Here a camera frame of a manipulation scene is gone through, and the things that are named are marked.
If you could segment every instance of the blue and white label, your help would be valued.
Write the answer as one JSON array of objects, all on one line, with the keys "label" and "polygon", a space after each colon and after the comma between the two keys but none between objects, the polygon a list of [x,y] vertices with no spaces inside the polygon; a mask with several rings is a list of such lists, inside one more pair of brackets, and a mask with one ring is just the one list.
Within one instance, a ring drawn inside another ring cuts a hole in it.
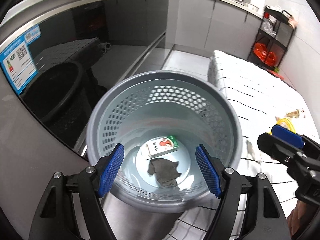
[{"label": "blue and white label", "polygon": [[31,29],[27,30],[24,33],[24,39],[26,40],[27,45],[34,42],[36,39],[38,39],[41,36],[40,27],[39,25],[36,25],[32,27]]},{"label": "blue and white label", "polygon": [[0,63],[4,74],[18,95],[38,73],[28,49],[28,44],[39,36],[40,29],[37,32],[37,29],[32,27],[11,42],[0,54]]}]

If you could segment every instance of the floor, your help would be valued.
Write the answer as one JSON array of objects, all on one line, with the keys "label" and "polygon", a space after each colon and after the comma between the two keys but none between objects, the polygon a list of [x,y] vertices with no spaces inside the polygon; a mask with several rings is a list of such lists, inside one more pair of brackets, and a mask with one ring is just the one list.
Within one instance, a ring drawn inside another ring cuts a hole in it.
[{"label": "floor", "polygon": [[[181,71],[207,81],[209,60],[193,54],[172,51],[163,70]],[[286,167],[279,162],[270,158],[256,161],[249,156],[246,148],[248,136],[245,135],[247,131],[242,121],[241,126],[244,148],[237,171],[248,176],[255,176],[259,172],[268,174],[284,213],[288,216],[297,202],[294,195],[297,183],[286,173]],[[240,234],[245,202],[246,196],[242,194],[231,240],[237,239]],[[110,194],[104,210],[116,237],[121,240],[201,240],[213,220],[218,204],[219,201],[215,197],[209,197],[201,206],[182,214],[152,214],[128,206]],[[123,221],[128,218],[128,225],[123,227]]]}]

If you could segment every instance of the silver bolt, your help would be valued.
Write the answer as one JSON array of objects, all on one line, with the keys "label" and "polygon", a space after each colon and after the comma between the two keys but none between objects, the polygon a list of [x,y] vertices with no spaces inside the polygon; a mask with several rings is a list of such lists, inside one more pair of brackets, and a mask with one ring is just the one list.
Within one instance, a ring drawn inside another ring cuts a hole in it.
[{"label": "silver bolt", "polygon": [[265,179],[267,177],[264,173],[259,173],[258,176],[260,179]]},{"label": "silver bolt", "polygon": [[309,171],[309,174],[310,174],[310,176],[313,177],[313,178],[314,178],[315,176],[317,176],[316,172],[313,171],[313,170]]},{"label": "silver bolt", "polygon": [[55,179],[58,179],[58,178],[60,178],[61,177],[61,172],[56,172],[54,175],[53,175],[53,177],[55,178]]},{"label": "silver bolt", "polygon": [[93,167],[93,166],[88,166],[88,167],[85,169],[85,171],[86,171],[87,173],[93,173],[93,172],[94,172],[94,167]]},{"label": "silver bolt", "polygon": [[235,172],[235,171],[233,170],[233,168],[226,168],[225,171],[226,171],[226,173],[228,173],[228,174],[232,174],[232,173]]}]

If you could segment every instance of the crumpled dark cloth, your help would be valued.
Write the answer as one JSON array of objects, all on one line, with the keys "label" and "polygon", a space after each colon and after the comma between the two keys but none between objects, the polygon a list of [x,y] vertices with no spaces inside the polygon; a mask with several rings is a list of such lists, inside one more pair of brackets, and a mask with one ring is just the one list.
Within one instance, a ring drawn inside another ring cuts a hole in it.
[{"label": "crumpled dark cloth", "polygon": [[177,172],[179,162],[172,162],[167,159],[151,159],[149,162],[148,174],[156,174],[157,181],[164,187],[176,187],[176,178],[180,177],[181,173]]}]

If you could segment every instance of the blue gripper pad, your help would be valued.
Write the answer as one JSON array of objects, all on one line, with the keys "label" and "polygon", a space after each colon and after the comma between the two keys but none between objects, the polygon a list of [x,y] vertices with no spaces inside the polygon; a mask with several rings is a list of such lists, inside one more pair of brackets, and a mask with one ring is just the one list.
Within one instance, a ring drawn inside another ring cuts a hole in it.
[{"label": "blue gripper pad", "polygon": [[220,177],[200,146],[196,148],[196,161],[200,167],[209,191],[217,198],[221,195]]},{"label": "blue gripper pad", "polygon": [[120,166],[124,159],[124,147],[119,145],[119,147],[111,153],[110,161],[101,175],[100,187],[98,190],[98,197],[102,198],[106,193],[108,193],[112,187],[113,182],[117,176]]},{"label": "blue gripper pad", "polygon": [[275,125],[271,129],[272,135],[278,137],[279,139],[295,146],[298,149],[302,149],[304,146],[304,141],[302,137],[296,133],[293,133],[280,125]]}]

